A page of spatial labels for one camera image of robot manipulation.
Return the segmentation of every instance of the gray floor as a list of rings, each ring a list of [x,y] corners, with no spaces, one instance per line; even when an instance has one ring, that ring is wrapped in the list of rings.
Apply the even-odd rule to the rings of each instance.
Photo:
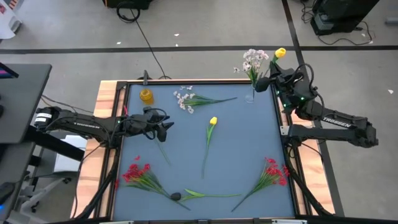
[[[310,24],[301,21],[301,4],[297,0],[288,2],[300,45],[321,46]],[[384,24],[385,17],[398,16],[397,8],[397,1],[381,0],[365,18],[376,33],[373,45],[398,45],[398,27]],[[18,15],[24,26],[15,38],[2,41],[0,49],[147,47],[137,25],[121,22],[114,9],[105,8],[100,0],[25,0]],[[276,0],[155,0],[139,22],[154,47],[292,45],[282,3]],[[334,34],[325,40],[348,36],[361,42],[367,40],[362,33]],[[242,54],[157,52],[156,56],[172,78],[239,78],[243,75],[233,73],[233,66],[241,65]],[[303,56],[314,67],[314,84],[327,107],[367,116],[377,128],[378,147],[363,149],[328,142],[346,216],[398,220],[394,210],[398,206],[398,123],[394,116],[398,106],[398,52],[303,52]],[[45,94],[88,110],[95,106],[101,80],[135,79],[144,69],[152,77],[161,75],[150,53],[3,54],[0,61],[51,63],[53,71]],[[288,52],[280,63],[295,68],[295,52]],[[391,95],[388,90],[396,92]],[[73,186],[65,187],[69,186],[70,193],[62,194],[68,202],[73,197]],[[70,203],[40,207],[41,215],[64,220]]]

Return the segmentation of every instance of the glass vase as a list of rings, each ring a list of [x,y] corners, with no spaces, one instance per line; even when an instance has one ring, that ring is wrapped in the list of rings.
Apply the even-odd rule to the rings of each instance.
[[[248,92],[247,95],[244,97],[244,100],[245,100],[247,103],[254,103],[254,94],[255,94],[254,86],[253,86],[253,85],[250,85],[249,92]]]

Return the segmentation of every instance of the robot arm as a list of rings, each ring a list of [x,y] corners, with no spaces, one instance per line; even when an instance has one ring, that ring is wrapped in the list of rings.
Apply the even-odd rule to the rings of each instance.
[[[56,129],[70,131],[85,138],[95,138],[98,142],[106,142],[109,146],[113,146],[115,140],[121,136],[138,134],[164,142],[167,130],[174,123],[163,123],[170,117],[166,114],[159,115],[157,111],[163,111],[161,109],[146,107],[143,110],[143,114],[97,118],[59,107],[38,108],[34,126],[42,132]]]
[[[281,133],[286,137],[285,141],[296,146],[307,139],[347,141],[366,148],[377,146],[379,141],[376,138],[376,129],[367,118],[325,108],[322,98],[322,105],[315,101],[319,94],[317,87],[312,87],[313,76],[310,81],[304,79],[302,67],[303,65],[296,70],[292,68],[283,70],[271,62],[270,77],[260,78],[256,91],[265,91],[270,84],[273,84],[283,104],[284,113],[291,114],[295,111],[301,119],[322,120],[347,129],[306,128],[293,124],[290,127],[281,127]]]

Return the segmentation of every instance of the yellow lid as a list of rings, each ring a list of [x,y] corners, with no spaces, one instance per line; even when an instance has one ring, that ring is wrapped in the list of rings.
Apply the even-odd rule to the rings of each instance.
[[[139,98],[141,100],[149,100],[152,98],[152,91],[148,89],[143,89],[139,92]]]

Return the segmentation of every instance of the yellow jar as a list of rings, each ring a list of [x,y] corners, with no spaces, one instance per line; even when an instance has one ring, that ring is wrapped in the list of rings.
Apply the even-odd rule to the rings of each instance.
[[[144,102],[145,105],[154,104],[154,95],[151,90],[143,89],[139,92],[139,98]]]

